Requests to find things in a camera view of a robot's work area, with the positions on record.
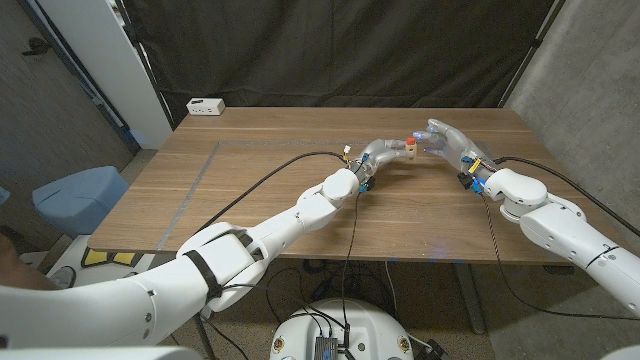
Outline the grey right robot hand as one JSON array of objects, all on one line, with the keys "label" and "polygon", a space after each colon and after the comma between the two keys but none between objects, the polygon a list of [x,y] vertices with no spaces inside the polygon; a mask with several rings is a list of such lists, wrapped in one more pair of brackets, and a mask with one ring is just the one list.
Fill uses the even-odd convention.
[{"label": "grey right robot hand", "polygon": [[457,172],[486,181],[499,167],[468,137],[452,125],[429,119],[424,131],[415,131],[417,141],[428,142],[425,152],[445,159]]}]

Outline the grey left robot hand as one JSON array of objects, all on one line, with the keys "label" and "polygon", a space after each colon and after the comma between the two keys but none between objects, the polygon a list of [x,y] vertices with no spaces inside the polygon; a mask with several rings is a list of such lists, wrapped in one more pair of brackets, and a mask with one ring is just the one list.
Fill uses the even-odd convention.
[{"label": "grey left robot hand", "polygon": [[406,148],[405,140],[376,139],[351,161],[350,170],[356,175],[360,185],[365,184],[384,164],[395,159],[413,159],[414,151]]}]

